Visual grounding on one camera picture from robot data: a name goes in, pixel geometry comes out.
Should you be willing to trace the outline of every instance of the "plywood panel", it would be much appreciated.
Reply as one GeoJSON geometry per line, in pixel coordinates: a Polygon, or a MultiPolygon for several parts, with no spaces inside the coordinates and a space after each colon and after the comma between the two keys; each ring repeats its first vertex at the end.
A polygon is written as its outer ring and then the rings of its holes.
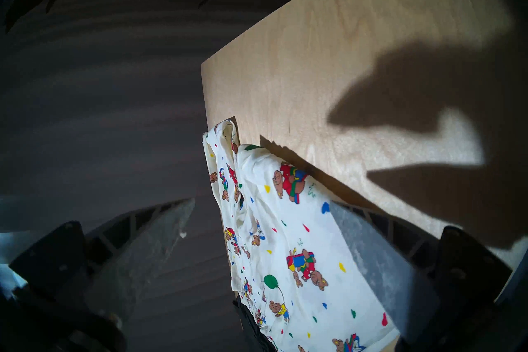
{"type": "Polygon", "coordinates": [[[516,266],[528,231],[522,7],[292,0],[202,64],[208,125],[235,116],[242,143],[318,169],[348,201],[437,237],[460,225],[516,266]]]}

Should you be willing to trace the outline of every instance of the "white fabric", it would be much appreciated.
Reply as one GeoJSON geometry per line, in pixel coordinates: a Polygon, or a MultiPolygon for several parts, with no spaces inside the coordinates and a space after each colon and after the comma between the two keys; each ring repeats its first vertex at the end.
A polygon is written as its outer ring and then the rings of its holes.
{"type": "Polygon", "coordinates": [[[310,176],[303,185],[301,171],[266,149],[239,146],[231,121],[205,133],[203,145],[222,214],[232,289],[277,350],[377,352],[392,341],[397,330],[329,212],[328,203],[338,198],[310,176]],[[288,172],[298,178],[300,193],[292,199],[288,172]]]}

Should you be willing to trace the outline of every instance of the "baby clothing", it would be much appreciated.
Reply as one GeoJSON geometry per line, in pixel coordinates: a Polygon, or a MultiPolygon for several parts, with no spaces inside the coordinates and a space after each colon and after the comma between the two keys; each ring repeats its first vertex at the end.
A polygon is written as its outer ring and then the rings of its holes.
{"type": "Polygon", "coordinates": [[[398,334],[314,178],[255,145],[231,121],[202,138],[224,226],[231,287],[278,351],[379,352],[398,334]]]}

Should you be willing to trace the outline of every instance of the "cloth garment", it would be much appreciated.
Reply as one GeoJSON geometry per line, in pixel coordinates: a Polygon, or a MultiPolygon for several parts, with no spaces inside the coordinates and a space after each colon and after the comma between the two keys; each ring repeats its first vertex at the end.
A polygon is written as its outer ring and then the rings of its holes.
{"type": "Polygon", "coordinates": [[[241,302],[240,295],[238,295],[237,299],[233,301],[233,305],[240,317],[244,336],[251,348],[251,352],[275,352],[275,346],[273,346],[266,335],[260,332],[260,328],[255,322],[253,314],[248,307],[241,302]]]}
{"type": "Polygon", "coordinates": [[[224,226],[231,287],[276,350],[378,352],[398,334],[330,211],[339,200],[231,121],[202,138],[224,226]]]}

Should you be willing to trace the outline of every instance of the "green balloon print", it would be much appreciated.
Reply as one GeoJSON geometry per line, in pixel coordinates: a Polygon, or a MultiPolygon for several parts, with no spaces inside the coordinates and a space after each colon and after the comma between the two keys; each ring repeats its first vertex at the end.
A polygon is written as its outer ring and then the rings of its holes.
{"type": "Polygon", "coordinates": [[[278,288],[279,283],[277,282],[277,279],[273,275],[267,275],[264,277],[264,284],[268,286],[270,289],[278,288]]]}

